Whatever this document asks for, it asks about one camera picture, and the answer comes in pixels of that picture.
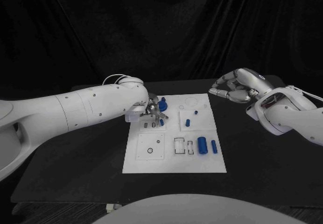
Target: small blue piece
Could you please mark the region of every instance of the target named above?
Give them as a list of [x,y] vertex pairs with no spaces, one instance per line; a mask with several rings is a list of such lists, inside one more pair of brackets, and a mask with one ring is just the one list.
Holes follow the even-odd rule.
[[199,153],[206,154],[207,153],[206,138],[199,137],[197,138],[197,143],[199,143]]
[[186,127],[190,126],[190,120],[189,120],[189,119],[186,120],[186,124],[184,124],[184,126],[186,126]]
[[164,97],[161,97],[161,101],[158,102],[160,112],[167,110],[167,103]]
[[217,153],[217,149],[216,149],[216,145],[215,145],[215,140],[212,140],[210,143],[212,143],[213,153]]

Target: cable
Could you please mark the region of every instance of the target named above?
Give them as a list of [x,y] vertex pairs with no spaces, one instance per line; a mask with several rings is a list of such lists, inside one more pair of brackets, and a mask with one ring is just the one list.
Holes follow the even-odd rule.
[[102,81],[102,85],[104,85],[104,83],[105,83],[106,79],[108,79],[109,77],[112,77],[112,76],[124,76],[124,77],[131,77],[131,76],[127,76],[127,75],[124,75],[124,74],[114,74],[114,75],[109,75],[109,76],[104,79],[104,81]]
[[310,97],[313,97],[314,99],[323,101],[323,98],[320,98],[318,96],[313,95],[311,93],[303,91],[300,88],[294,87],[292,85],[288,85],[285,88],[290,89],[290,90],[294,90],[294,91],[295,91],[297,93],[300,93],[301,95],[303,95],[303,94],[307,94],[307,95],[308,95]]
[[114,84],[117,84],[118,80],[122,79],[122,78],[125,78],[125,77],[130,77],[130,76],[121,76],[121,77],[117,79],[117,81],[115,81]]

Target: black backdrop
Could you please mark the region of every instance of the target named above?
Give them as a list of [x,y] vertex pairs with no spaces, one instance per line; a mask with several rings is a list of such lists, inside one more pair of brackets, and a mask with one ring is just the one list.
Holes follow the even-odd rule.
[[321,10],[320,0],[3,0],[0,98],[115,73],[183,80],[241,67],[321,96]]

